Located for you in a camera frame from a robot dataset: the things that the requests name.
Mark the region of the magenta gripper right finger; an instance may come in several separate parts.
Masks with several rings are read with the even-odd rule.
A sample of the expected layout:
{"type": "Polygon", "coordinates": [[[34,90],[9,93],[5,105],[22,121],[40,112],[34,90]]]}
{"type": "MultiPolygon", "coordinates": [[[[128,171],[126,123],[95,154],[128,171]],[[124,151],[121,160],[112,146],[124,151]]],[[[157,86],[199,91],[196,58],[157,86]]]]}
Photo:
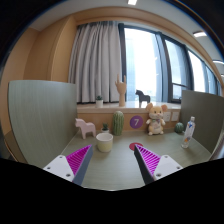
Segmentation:
{"type": "Polygon", "coordinates": [[[152,183],[182,169],[169,155],[159,156],[149,149],[136,144],[134,155],[145,184],[152,183]]]}

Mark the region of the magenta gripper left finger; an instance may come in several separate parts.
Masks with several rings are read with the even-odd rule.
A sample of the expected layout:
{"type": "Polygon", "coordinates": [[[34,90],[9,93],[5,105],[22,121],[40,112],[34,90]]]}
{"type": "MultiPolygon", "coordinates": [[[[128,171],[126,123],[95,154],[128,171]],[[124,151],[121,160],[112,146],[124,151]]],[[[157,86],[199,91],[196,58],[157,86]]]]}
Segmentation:
{"type": "Polygon", "coordinates": [[[76,185],[81,185],[92,155],[93,148],[87,145],[68,156],[57,156],[44,167],[44,170],[76,185]]]}

